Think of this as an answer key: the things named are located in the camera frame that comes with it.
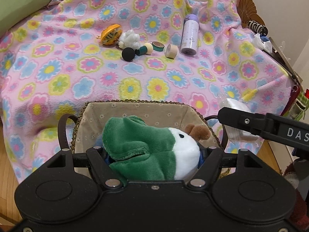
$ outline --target white water bottle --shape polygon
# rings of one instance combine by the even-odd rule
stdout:
[[[183,54],[195,55],[197,53],[198,23],[197,15],[189,14],[186,16],[181,43],[181,52]]]

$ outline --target roll of tape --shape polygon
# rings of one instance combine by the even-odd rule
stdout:
[[[155,51],[163,51],[164,50],[164,44],[160,42],[152,42],[152,46]]]
[[[173,44],[169,44],[165,51],[165,56],[168,58],[174,59],[177,56],[178,53],[178,47]]]

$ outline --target black foam ball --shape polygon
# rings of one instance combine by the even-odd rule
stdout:
[[[123,60],[130,62],[135,57],[135,51],[134,51],[134,49],[132,49],[130,47],[126,47],[126,48],[123,49],[121,56],[122,56]]]

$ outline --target blue cap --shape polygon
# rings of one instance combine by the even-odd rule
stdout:
[[[189,20],[194,20],[196,22],[199,22],[197,15],[194,15],[194,14],[186,15],[186,18],[184,19],[184,22],[189,21]]]

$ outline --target wooden fan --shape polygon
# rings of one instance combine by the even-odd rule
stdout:
[[[256,11],[255,4],[252,0],[239,0],[237,6],[237,13],[241,19],[241,26],[247,27],[247,23],[251,20],[257,21],[258,23],[265,25],[262,18],[259,17]]]

